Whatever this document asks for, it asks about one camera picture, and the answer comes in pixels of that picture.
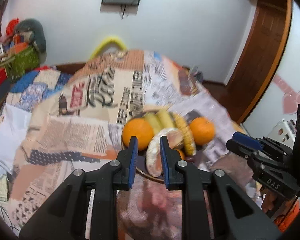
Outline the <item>right hand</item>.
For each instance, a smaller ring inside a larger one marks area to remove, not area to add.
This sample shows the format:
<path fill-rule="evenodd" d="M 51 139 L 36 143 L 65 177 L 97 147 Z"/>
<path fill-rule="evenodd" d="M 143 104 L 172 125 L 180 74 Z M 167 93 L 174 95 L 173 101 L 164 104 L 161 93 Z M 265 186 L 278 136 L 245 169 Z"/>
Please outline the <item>right hand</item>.
<path fill-rule="evenodd" d="M 266 188 L 261 191 L 261 197 L 263 199 L 261 209 L 272 220 L 278 216 L 285 215 L 295 199 L 292 198 L 291 200 L 286 200 L 282 196 Z"/>

